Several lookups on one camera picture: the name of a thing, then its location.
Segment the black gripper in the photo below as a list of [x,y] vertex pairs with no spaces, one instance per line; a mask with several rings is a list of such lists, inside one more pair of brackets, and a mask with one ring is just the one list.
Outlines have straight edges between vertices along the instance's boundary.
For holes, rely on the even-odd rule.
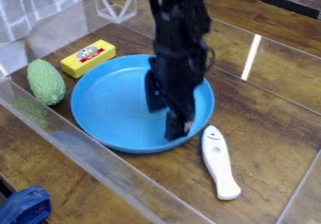
[[164,138],[168,142],[186,137],[195,117],[194,89],[215,62],[214,50],[202,43],[182,52],[160,46],[148,58],[144,77],[146,101],[150,112],[170,107],[166,116]]

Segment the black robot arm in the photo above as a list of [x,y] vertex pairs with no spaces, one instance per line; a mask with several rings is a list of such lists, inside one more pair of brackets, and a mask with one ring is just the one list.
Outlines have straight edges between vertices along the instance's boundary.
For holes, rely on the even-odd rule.
[[167,109],[164,138],[188,135],[195,116],[194,89],[202,83],[214,50],[203,40],[211,29],[203,0],[150,0],[155,22],[154,56],[144,78],[148,110]]

